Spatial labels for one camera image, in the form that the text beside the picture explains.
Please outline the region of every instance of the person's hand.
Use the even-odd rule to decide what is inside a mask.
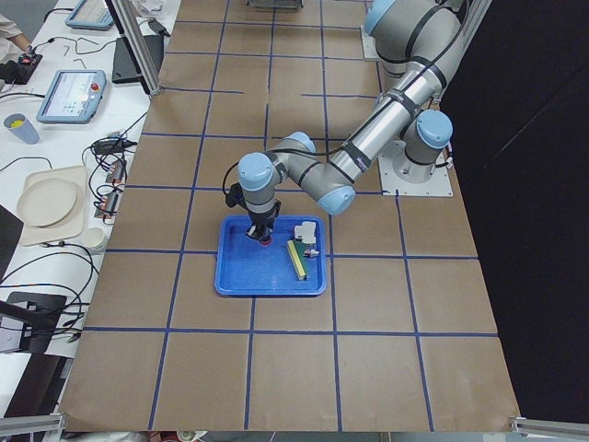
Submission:
[[[15,43],[22,52],[26,52],[30,46],[30,40],[23,33],[10,37],[9,40]]]

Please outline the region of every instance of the blue tray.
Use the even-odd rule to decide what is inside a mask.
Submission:
[[[319,256],[306,259],[309,276],[300,281],[286,249],[296,225],[315,221]],[[316,297],[325,291],[325,230],[316,216],[280,215],[274,221],[272,243],[262,246],[248,238],[251,221],[231,215],[221,225],[214,288],[231,297]]]

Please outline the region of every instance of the white table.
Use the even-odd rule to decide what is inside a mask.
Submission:
[[[180,0],[165,0],[164,8],[156,17],[167,28],[170,34],[173,30],[176,15],[178,14],[179,3]],[[77,0],[60,0],[55,7],[75,7],[76,4]],[[114,41],[119,37],[119,33],[114,26],[107,31],[68,28],[64,24],[66,17],[67,15],[63,11],[50,14],[35,38],[33,46],[44,43],[49,38],[57,36],[70,39],[84,37],[98,43],[98,45],[94,45],[87,41],[80,41],[78,43],[78,50],[80,52],[88,52],[96,50],[108,41]],[[142,17],[138,17],[137,19],[139,23],[145,21],[145,18]],[[146,23],[141,25],[141,30],[143,34],[153,33]],[[62,39],[57,39],[53,43],[44,44],[38,48],[37,53],[42,54],[43,59],[37,71],[33,74],[27,85],[14,86],[9,92],[45,94],[52,82],[55,71],[58,69],[87,68],[102,69],[106,73],[109,81],[105,95],[94,118],[88,124],[80,125],[41,124],[36,122],[35,116],[41,105],[41,99],[18,97],[0,100],[1,121],[12,113],[20,112],[25,114],[33,122],[33,125],[40,134],[40,141],[36,145],[26,145],[16,139],[4,127],[0,128],[3,131],[0,136],[0,168],[18,157],[47,157],[52,162],[54,169],[78,166],[82,164],[81,154],[85,147],[108,133],[126,129],[147,111],[149,98],[139,83],[113,85],[110,82],[114,48],[114,43],[111,43],[100,52],[78,55],[75,53],[75,44],[72,41]],[[138,122],[127,133],[129,139],[134,141],[139,139],[143,122],[143,120]],[[94,158],[89,154],[87,155],[87,166],[89,167],[89,171],[96,166]],[[0,172],[0,204],[15,213],[25,178],[32,172],[47,170],[48,167],[47,162],[42,159],[23,159],[5,171]],[[93,187],[95,189],[99,184],[104,182],[105,176],[105,173],[101,170],[97,172],[93,180]],[[92,195],[88,191],[87,227],[101,227],[109,235],[111,227],[105,226],[101,220],[94,218],[92,201]],[[80,244],[80,238],[71,238],[68,241]],[[81,252],[83,254],[83,251],[72,248],[59,250],[67,250],[75,253]],[[56,249],[44,249],[39,246],[18,246],[6,273],[25,262],[29,262],[52,251],[56,251]],[[100,268],[102,255],[94,255],[94,262]],[[73,256],[58,255],[41,260],[27,267],[26,270],[23,269],[15,273],[14,276],[6,281],[6,284],[53,283],[79,289],[86,282],[88,275],[89,265],[86,262]],[[84,302],[90,302],[95,285],[96,277],[93,278],[92,283],[81,296]],[[17,290],[0,289],[0,299],[6,300],[12,291]],[[38,289],[32,287],[25,288],[22,291],[59,295],[66,294],[62,289],[54,287],[39,287]],[[69,319],[71,317],[62,316],[58,326]],[[84,320],[80,320],[75,326],[79,328],[83,323]],[[46,353],[49,355],[74,357],[76,348],[77,342],[68,343],[67,338],[58,338],[52,340]],[[27,354],[0,355],[0,416],[4,416],[29,358],[30,355]]]

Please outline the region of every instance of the robotic arm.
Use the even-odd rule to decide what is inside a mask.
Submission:
[[[434,0],[375,0],[364,28],[375,38],[385,68],[405,64],[406,72],[326,163],[316,160],[313,142],[300,132],[271,150],[241,158],[239,184],[231,187],[226,202],[248,210],[252,226],[247,234],[262,244],[270,242],[280,212],[274,187],[287,178],[330,215],[338,215],[352,203],[355,181],[399,134],[406,148],[397,173],[411,182],[429,178],[450,139],[448,118],[435,110],[421,112],[421,107],[445,88],[460,62],[464,41],[455,15]]]

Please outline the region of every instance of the table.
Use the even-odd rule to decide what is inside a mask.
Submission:
[[[316,215],[329,287],[315,298],[214,292],[221,179],[307,132],[333,149],[380,92],[366,3],[296,13],[184,2],[61,410],[77,431],[505,431],[517,403],[456,176],[453,198],[385,197],[375,168]]]
[[[74,7],[76,0],[60,0],[56,7]],[[178,13],[179,0],[167,0],[164,9],[157,17],[158,20],[171,33],[175,23],[175,17]],[[44,43],[49,38],[55,36],[77,39],[85,37],[98,43],[97,45],[89,42],[81,42],[80,52],[92,51],[99,48],[108,41],[114,41],[119,37],[118,31],[112,27],[108,31],[91,31],[82,29],[70,29],[65,26],[66,14],[55,12],[49,15],[46,23],[36,36],[33,45]],[[141,26],[145,34],[153,33],[146,24]],[[112,72],[112,59],[114,54],[114,44],[109,44],[101,52],[86,55],[77,55],[74,51],[74,43],[65,40],[56,40],[51,44],[41,45],[37,50],[43,55],[40,66],[34,73],[27,85],[14,86],[10,92],[33,92],[44,94],[47,91],[53,74],[58,69],[102,69],[105,71],[109,80],[105,96],[98,108],[96,116],[88,124],[41,124],[35,122],[35,115],[41,104],[40,99],[36,98],[17,98],[3,99],[0,101],[0,119],[3,121],[6,116],[16,111],[24,113],[33,122],[40,134],[40,141],[36,145],[25,145],[16,137],[10,135],[6,129],[0,145],[0,167],[9,163],[17,157],[35,156],[47,157],[53,164],[54,169],[77,166],[82,164],[81,154],[83,149],[93,141],[130,126],[138,117],[140,117],[149,107],[149,98],[143,92],[138,83],[128,85],[113,85],[110,82]],[[141,127],[144,121],[140,121],[129,133],[128,137],[132,140],[139,138]],[[87,156],[89,168],[94,168],[96,163],[91,155]],[[17,201],[22,193],[25,178],[32,172],[45,170],[48,165],[43,160],[21,160],[10,168],[0,173],[0,204],[8,210],[15,213]],[[94,187],[104,181],[104,174],[98,173],[93,181]],[[94,218],[94,207],[90,197],[87,198],[87,226],[102,227],[110,231],[99,220]],[[80,243],[79,238],[72,238],[72,242]],[[22,263],[38,258],[43,254],[53,250],[46,250],[41,247],[18,247],[10,267],[7,272],[17,268]],[[100,268],[102,264],[102,255],[94,257],[95,264]],[[71,287],[81,287],[88,276],[88,266],[82,260],[72,256],[55,256],[40,262],[40,265],[33,265],[26,271],[16,273],[9,280],[10,284],[29,284],[36,282],[48,282],[54,284],[68,285]],[[96,277],[91,285],[82,295],[85,302],[92,298]],[[42,293],[63,294],[64,291],[53,287],[43,287],[35,290]],[[6,299],[13,289],[0,289],[0,297]],[[62,316],[60,325],[69,318]],[[52,355],[64,355],[74,357],[78,342],[68,343],[64,339],[55,339],[52,341],[47,353]],[[0,415],[4,415],[6,407],[14,394],[22,372],[29,360],[29,355],[11,354],[0,355]]]

